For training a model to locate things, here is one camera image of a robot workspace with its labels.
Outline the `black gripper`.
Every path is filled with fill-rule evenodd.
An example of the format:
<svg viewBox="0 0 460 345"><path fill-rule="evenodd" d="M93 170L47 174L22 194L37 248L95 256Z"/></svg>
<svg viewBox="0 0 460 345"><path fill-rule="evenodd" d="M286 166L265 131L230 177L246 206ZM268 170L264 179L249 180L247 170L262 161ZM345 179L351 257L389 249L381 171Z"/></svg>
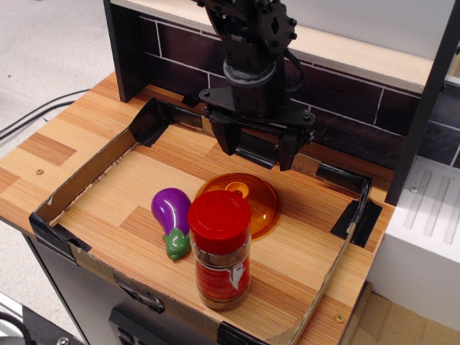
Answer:
<svg viewBox="0 0 460 345"><path fill-rule="evenodd" d="M280 170L286 171L291 169L300 148L314 138L314 115L279 88L207 88L199 97L209 111L217 110L224 115L211 115L210 122L215 138L227 155L233 155L241 141L241 126L281 135L277 160Z"/></svg>

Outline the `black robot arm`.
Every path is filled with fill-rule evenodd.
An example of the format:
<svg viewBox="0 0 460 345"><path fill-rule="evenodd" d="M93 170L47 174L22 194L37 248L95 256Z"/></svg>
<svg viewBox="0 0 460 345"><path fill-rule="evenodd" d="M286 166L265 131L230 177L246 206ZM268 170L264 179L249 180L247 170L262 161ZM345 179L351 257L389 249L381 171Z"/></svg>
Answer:
<svg viewBox="0 0 460 345"><path fill-rule="evenodd" d="M285 81L285 61L299 65L288 46L296 20L281 1L198 1L224 47L229 86L200 92L206 117L221 149L261 165L289 170L311 142L315 117L290 94L303 84Z"/></svg>

